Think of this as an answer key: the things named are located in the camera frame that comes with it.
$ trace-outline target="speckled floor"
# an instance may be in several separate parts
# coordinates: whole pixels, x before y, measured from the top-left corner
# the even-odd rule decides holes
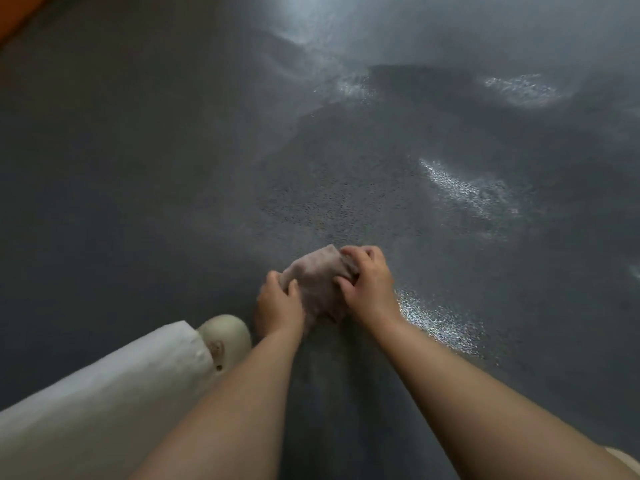
[[[640,0],[57,0],[0,53],[0,406],[378,244],[408,318],[640,457]],[[283,478],[455,478],[352,324]]]

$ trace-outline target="floor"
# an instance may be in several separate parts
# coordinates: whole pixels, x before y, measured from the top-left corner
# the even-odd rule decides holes
[[[0,407],[377,244],[408,318],[640,457],[640,0],[55,0],[0,52]],[[455,478],[356,326],[283,479]]]

